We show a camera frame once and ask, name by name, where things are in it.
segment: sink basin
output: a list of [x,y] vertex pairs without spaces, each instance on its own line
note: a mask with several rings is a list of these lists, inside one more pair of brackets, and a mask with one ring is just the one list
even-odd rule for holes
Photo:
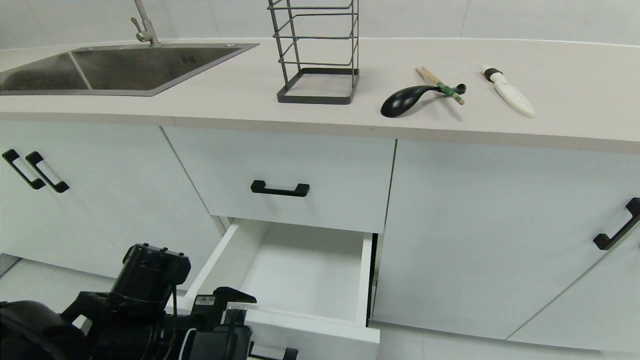
[[0,72],[0,95],[153,96],[257,45],[84,47]]

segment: green tape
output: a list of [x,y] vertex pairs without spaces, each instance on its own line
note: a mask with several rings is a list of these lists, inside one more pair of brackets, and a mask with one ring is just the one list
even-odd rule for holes
[[[448,87],[447,85],[443,84],[442,82],[439,82],[436,84],[436,86],[438,88],[440,88],[442,91],[444,91],[445,94],[454,97],[454,95],[458,95],[457,92],[455,92],[452,88]],[[455,99],[456,101],[460,102],[461,98],[457,98]]]

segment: chopsticks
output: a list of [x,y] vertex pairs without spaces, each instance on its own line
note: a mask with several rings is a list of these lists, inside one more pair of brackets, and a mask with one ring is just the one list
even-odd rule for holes
[[458,104],[460,105],[465,104],[465,101],[460,97],[460,95],[458,95],[457,92],[455,92],[452,88],[445,85],[431,71],[427,70],[427,68],[423,66],[423,67],[417,67],[415,68],[415,70],[418,72],[418,74],[420,74],[420,76],[422,76],[424,80],[429,80],[432,83],[434,83],[438,88],[442,90],[442,92],[454,98],[458,102]]

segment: knife handle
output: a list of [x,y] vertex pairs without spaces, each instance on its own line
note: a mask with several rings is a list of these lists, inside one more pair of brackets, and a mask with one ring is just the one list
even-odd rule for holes
[[483,65],[482,71],[484,74],[484,78],[487,79],[488,81],[491,81],[494,84],[509,83],[509,81],[507,81],[507,79],[504,78],[504,75],[502,75],[502,71],[496,69],[495,67],[489,67],[488,65]]

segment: black spoon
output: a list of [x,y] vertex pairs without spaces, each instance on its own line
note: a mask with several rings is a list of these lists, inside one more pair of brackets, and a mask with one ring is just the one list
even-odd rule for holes
[[[418,102],[422,94],[430,90],[442,93],[440,88],[431,85],[411,86],[410,88],[404,88],[400,91],[394,92],[393,95],[391,95],[382,104],[380,113],[386,117],[396,117],[409,110],[416,102]],[[459,84],[453,88],[453,90],[462,95],[467,91],[467,86]]]

